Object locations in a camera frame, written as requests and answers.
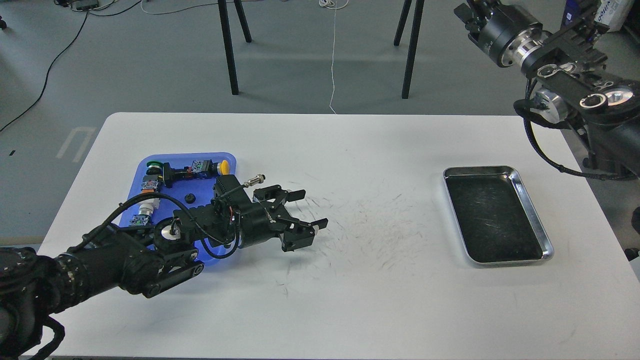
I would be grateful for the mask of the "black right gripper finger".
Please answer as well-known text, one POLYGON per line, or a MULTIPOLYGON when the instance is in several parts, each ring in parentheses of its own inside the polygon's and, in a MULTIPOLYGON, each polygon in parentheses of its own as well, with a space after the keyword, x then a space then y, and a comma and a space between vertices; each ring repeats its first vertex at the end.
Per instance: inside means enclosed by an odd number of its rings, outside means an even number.
POLYGON ((473 6, 468 4, 460 4, 454 9, 454 14, 457 18, 464 23, 464 27, 468 32, 468 38, 470 41, 478 45, 478 39, 480 32, 483 29, 483 19, 473 9, 473 6))
POLYGON ((468 0, 471 14, 476 21, 488 21, 494 10, 501 6, 500 0, 468 0))

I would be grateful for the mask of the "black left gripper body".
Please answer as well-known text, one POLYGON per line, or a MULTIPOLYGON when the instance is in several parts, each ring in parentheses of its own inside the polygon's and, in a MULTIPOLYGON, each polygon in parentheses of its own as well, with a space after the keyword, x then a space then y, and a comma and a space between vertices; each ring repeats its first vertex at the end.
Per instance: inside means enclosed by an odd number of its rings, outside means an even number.
POLYGON ((240 248, 249 248, 279 239, 287 228, 283 219, 288 216, 284 205, 256 205, 251 212, 240 216, 240 248))

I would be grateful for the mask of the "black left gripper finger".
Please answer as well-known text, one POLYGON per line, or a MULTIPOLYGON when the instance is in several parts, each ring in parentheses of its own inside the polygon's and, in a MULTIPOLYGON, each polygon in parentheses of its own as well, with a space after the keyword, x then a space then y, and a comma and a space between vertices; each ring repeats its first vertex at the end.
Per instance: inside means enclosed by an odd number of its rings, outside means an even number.
POLYGON ((283 252, 293 252, 297 249, 311 246, 319 230, 325 229, 328 223, 329 219, 327 218, 312 222, 293 221, 279 234, 281 250, 283 252))
POLYGON ((265 205, 265 207, 279 207, 287 202, 296 202, 306 197, 306 191, 282 189, 281 185, 261 187, 254 190, 253 202, 265 205))

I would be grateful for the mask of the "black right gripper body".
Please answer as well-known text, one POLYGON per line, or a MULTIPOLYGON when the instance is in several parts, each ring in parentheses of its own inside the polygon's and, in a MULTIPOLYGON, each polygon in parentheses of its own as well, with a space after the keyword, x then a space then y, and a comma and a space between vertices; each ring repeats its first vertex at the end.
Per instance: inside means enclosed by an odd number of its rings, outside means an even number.
POLYGON ((517 65, 542 47, 542 23, 521 6, 500 5, 478 34, 477 46, 500 68, 517 65))

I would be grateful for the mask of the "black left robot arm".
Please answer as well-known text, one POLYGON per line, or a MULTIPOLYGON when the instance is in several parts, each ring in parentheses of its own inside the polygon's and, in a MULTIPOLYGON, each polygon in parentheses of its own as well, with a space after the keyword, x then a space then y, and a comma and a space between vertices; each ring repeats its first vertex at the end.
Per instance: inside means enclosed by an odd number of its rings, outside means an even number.
POLYGON ((137 194, 84 234, 80 244, 56 257, 39 255, 32 247, 2 247, 1 358, 16 360, 39 346, 47 327, 53 338, 33 356, 46 359, 66 335, 51 315, 110 289, 151 298, 198 276, 205 264, 198 260, 196 243, 215 259, 269 239, 280 239, 284 252, 311 246, 329 221, 290 215, 286 203, 302 200, 303 189, 274 185, 249 197, 245 190, 264 180, 261 174, 243 183, 233 174, 220 175, 210 203, 191 208, 165 193, 137 194), (177 209, 153 225, 114 224, 129 208, 156 199, 166 199, 177 209))

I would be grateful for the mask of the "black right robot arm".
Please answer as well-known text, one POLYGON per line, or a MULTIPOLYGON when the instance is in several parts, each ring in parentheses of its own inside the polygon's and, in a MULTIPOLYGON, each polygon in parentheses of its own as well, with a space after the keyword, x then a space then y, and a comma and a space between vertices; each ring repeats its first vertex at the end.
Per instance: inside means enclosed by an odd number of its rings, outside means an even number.
POLYGON ((599 0, 579 0, 578 14, 556 32, 523 7, 499 0, 467 0, 454 9, 469 39, 500 68, 517 66, 525 97, 513 107, 526 136, 548 164, 577 177, 625 181, 639 176, 639 82, 606 71, 608 57, 594 48, 608 27, 597 21, 599 0), (592 173, 547 157, 532 125, 571 130, 587 151, 592 173))

